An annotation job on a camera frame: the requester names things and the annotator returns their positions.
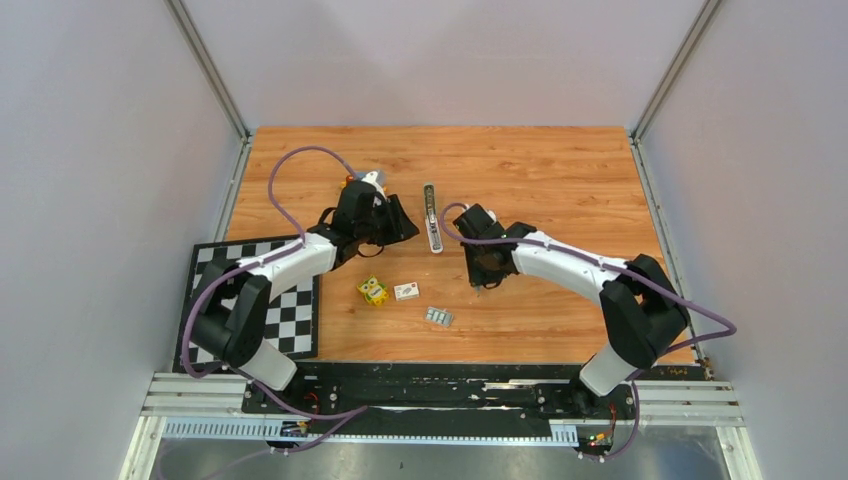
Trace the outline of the grey white stapler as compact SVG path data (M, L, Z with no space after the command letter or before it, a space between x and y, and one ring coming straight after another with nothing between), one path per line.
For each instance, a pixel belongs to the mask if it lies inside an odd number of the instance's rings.
M439 254L443 251L443 242L441 239L440 228L438 225L435 202L435 187L432 183L424 184L423 195L425 201L425 220L430 250L434 254Z

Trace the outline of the white staple box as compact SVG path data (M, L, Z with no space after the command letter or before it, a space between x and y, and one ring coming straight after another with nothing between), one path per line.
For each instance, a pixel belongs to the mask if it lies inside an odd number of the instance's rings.
M397 301L405 301L420 297L420 290L417 282L409 282L393 287L394 296Z

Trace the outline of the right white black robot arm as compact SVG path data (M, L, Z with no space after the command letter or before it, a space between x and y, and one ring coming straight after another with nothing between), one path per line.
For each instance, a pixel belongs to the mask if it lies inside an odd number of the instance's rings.
M581 367L570 392L573 408L584 417L607 409L610 392L653 367L691 324L665 270L649 255L604 257L526 223L505 227L479 204L465 207L453 225L473 287L495 288L510 275L526 275L600 308L607 342Z

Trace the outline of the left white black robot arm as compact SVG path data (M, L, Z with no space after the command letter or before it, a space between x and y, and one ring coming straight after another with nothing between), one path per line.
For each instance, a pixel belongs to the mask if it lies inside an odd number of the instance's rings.
M223 365L268 388L283 413L298 411L306 386L296 363L265 338L267 310L281 294L329 273L358 256L363 245L384 248L410 240L418 227L395 194L359 179L342 190L336 206L283 247L238 260L214 259L191 297L183 346L196 345Z

